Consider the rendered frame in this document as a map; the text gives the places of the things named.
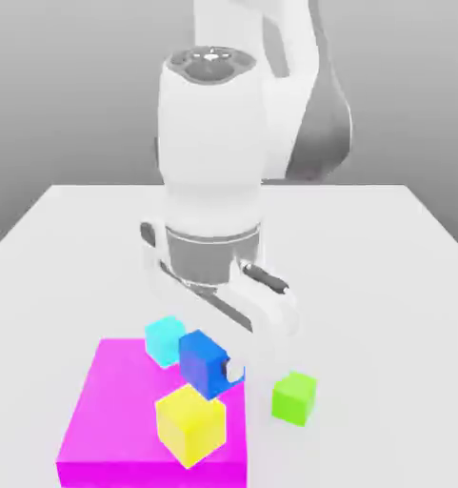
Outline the small yellow cube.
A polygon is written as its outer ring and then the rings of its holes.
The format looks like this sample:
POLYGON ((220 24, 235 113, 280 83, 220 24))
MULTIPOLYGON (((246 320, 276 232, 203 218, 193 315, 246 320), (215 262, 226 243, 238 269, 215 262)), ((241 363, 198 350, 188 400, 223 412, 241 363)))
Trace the small yellow cube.
POLYGON ((218 399, 206 400, 190 384, 158 399, 157 436, 186 469, 227 441, 227 410, 218 399))

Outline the large magenta box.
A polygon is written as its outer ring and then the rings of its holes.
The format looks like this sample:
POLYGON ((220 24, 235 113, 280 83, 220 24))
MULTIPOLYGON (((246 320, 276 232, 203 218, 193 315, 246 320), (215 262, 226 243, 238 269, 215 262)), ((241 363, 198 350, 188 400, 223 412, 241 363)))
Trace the large magenta box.
POLYGON ((154 403, 179 388, 141 338, 98 344, 56 459, 61 488, 247 488, 244 387, 224 392, 227 442, 185 469, 157 436, 154 403))

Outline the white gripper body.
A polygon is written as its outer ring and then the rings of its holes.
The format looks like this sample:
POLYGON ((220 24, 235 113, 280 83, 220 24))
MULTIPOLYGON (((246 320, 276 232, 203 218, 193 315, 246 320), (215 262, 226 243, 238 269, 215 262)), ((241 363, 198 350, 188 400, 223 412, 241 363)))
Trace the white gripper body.
POLYGON ((232 261, 229 281, 219 286, 188 283, 156 258, 149 284, 168 310, 220 343, 278 342, 296 332, 297 302, 289 286, 279 290, 249 275, 247 262, 232 261))

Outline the small green cube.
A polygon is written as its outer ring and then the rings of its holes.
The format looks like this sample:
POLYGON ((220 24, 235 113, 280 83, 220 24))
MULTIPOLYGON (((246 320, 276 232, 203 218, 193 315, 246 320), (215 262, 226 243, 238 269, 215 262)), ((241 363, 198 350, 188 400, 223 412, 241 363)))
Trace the small green cube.
POLYGON ((316 390, 317 380, 314 377, 290 372, 274 384, 271 414, 293 425, 304 427, 314 406, 316 390))

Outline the small cyan cube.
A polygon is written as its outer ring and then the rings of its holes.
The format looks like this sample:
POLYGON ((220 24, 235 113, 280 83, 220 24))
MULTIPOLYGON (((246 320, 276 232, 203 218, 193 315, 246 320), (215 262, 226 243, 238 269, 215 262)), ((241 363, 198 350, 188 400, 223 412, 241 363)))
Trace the small cyan cube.
POLYGON ((185 325, 175 316, 165 316, 145 327, 147 354, 166 369, 179 361, 179 339, 186 334, 185 325))

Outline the small blue cube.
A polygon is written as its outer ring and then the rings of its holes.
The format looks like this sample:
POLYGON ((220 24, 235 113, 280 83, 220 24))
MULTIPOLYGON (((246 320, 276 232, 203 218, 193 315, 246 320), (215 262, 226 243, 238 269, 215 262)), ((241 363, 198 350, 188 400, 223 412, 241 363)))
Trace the small blue cube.
POLYGON ((183 335, 178 341, 179 366, 183 379, 206 400, 219 397, 245 380, 245 373, 234 380, 227 378, 230 357, 201 330, 183 335))

